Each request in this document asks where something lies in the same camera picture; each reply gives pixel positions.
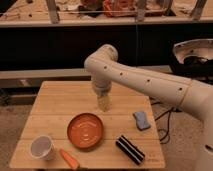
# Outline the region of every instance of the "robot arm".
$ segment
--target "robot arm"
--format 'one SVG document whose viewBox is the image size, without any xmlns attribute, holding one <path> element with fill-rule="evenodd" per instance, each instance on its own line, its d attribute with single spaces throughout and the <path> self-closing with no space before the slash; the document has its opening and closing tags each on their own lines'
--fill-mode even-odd
<svg viewBox="0 0 213 171">
<path fill-rule="evenodd" d="M 204 135 L 195 170 L 212 171 L 213 87 L 189 78 L 125 66 L 115 62 L 117 57 L 113 46 L 104 45 L 85 60 L 96 94 L 109 92 L 114 81 L 198 118 L 204 123 Z"/>
</svg>

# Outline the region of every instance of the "orange carrot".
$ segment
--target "orange carrot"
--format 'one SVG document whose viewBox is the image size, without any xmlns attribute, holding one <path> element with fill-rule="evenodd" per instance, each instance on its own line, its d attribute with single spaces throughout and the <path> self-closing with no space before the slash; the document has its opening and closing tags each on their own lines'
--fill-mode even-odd
<svg viewBox="0 0 213 171">
<path fill-rule="evenodd" d="M 67 164 L 73 169 L 73 170 L 77 170 L 79 167 L 79 163 L 78 161 L 73 158 L 72 156 L 70 156 L 66 151 L 60 149 L 59 150 L 61 156 L 63 157 L 63 159 L 67 162 Z"/>
</svg>

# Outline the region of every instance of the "black cable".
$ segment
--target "black cable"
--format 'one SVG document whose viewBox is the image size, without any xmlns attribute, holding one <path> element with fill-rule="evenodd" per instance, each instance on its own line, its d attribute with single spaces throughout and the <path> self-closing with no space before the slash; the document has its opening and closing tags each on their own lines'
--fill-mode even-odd
<svg viewBox="0 0 213 171">
<path fill-rule="evenodd" d="M 163 137 L 160 138 L 160 142 L 161 144 L 167 144 L 170 141 L 170 118 L 171 118 L 171 114 L 174 111 L 174 108 L 170 108 L 169 110 L 163 112 L 161 115 L 159 115 L 157 118 L 155 118 L 155 121 L 159 120 L 160 118 L 162 118 L 163 116 L 165 116 L 167 113 L 168 115 L 168 119 L 167 119 L 167 129 L 158 129 L 158 132 L 164 132 L 165 135 Z"/>
<path fill-rule="evenodd" d="M 159 115 L 157 118 L 155 118 L 155 121 L 157 121 L 158 119 L 162 118 L 164 115 L 166 115 L 169 112 L 172 112 L 174 110 L 174 108 L 172 107 L 171 109 L 163 112 L 161 115 Z"/>
<path fill-rule="evenodd" d="M 151 105 L 156 105 L 156 104 L 162 104 L 162 102 L 154 102 L 154 103 L 151 103 Z"/>
<path fill-rule="evenodd" d="M 168 115 L 168 119 L 167 119 L 167 130 L 166 130 L 166 134 L 160 138 L 160 141 L 162 142 L 167 136 L 170 137 L 169 135 L 169 130 L 170 130 L 170 118 L 171 118 L 171 114 L 172 114 L 172 111 L 169 112 L 169 115 Z"/>
<path fill-rule="evenodd" d="M 150 99 L 150 100 L 155 100 L 155 98 L 154 98 L 154 97 L 150 97 L 150 96 L 149 96 L 149 99 Z"/>
</svg>

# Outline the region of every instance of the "clear cup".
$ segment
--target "clear cup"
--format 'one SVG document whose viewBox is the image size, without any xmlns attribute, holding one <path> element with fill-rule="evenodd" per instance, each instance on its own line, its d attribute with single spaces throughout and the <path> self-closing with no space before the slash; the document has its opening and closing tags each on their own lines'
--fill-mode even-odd
<svg viewBox="0 0 213 171">
<path fill-rule="evenodd" d="M 48 135 L 35 138 L 30 146 L 30 154 L 33 158 L 51 160 L 55 155 L 52 139 Z"/>
</svg>

